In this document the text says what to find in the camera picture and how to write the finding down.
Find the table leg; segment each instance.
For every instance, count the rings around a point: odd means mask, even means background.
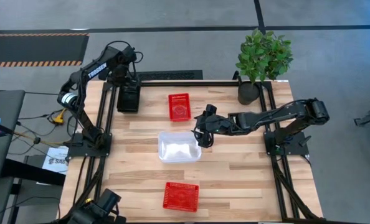
[[[30,166],[12,159],[5,159],[1,176],[17,177],[59,186],[63,186],[66,177],[63,174],[41,169],[35,166]]]

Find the red plastic basket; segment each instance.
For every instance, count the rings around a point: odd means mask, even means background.
[[[171,121],[187,121],[191,119],[191,105],[189,94],[168,95],[168,108]]]
[[[198,201],[198,185],[167,182],[163,208],[196,212]]]

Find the wood grain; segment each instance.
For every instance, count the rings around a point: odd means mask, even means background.
[[[102,85],[103,82],[90,82],[87,87],[85,111],[94,123]],[[272,82],[272,86],[277,106],[293,100],[289,83]],[[128,222],[279,221],[272,167],[262,136],[264,128],[247,136],[215,135],[214,146],[203,149],[202,158],[196,163],[163,164],[159,160],[159,132],[189,131],[195,125],[194,119],[170,122],[168,95],[175,93],[189,93],[192,116],[201,114],[208,103],[216,106],[217,114],[222,116],[239,111],[261,111],[259,100],[248,106],[239,104],[236,87],[143,87],[138,114],[123,114],[116,109],[113,114],[113,145],[102,189],[109,188],[122,197],[120,213]],[[310,166],[300,156],[288,158],[296,191],[315,214],[322,216]],[[70,161],[60,201],[62,214],[72,206],[81,162],[82,158]],[[189,213],[163,209],[167,181],[199,185],[199,210]],[[291,217],[287,194],[285,197]]]

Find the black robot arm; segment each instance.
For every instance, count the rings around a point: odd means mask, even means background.
[[[299,133],[309,125],[322,125],[329,120],[324,103],[317,99],[296,100],[262,113],[230,113],[228,118],[216,115],[216,112],[215,106],[207,105],[203,114],[195,117],[197,121],[193,133],[202,147],[213,145],[214,134],[246,135],[262,125],[296,119],[287,127],[275,130],[275,141],[282,144],[287,137]]]
[[[62,86],[58,95],[58,103],[67,108],[82,126],[82,138],[79,144],[89,144],[94,149],[100,149],[106,142],[104,133],[95,127],[84,111],[87,83],[98,75],[101,80],[108,80],[115,86],[139,85],[136,74],[128,71],[130,63],[136,61],[134,48],[127,46],[123,51],[106,46],[101,55],[91,63],[71,74],[69,80]],[[76,86],[77,93],[71,92]]]

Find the yellow cable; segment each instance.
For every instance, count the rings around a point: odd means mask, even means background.
[[[30,136],[27,136],[25,134],[22,134],[22,133],[19,133],[19,132],[16,132],[16,131],[14,131],[14,134],[34,141],[34,138],[32,138]],[[58,146],[62,146],[63,143],[64,143],[64,142],[48,142],[48,141],[43,141],[43,140],[41,140],[40,142],[44,143],[44,144],[54,144],[54,145],[58,145]]]

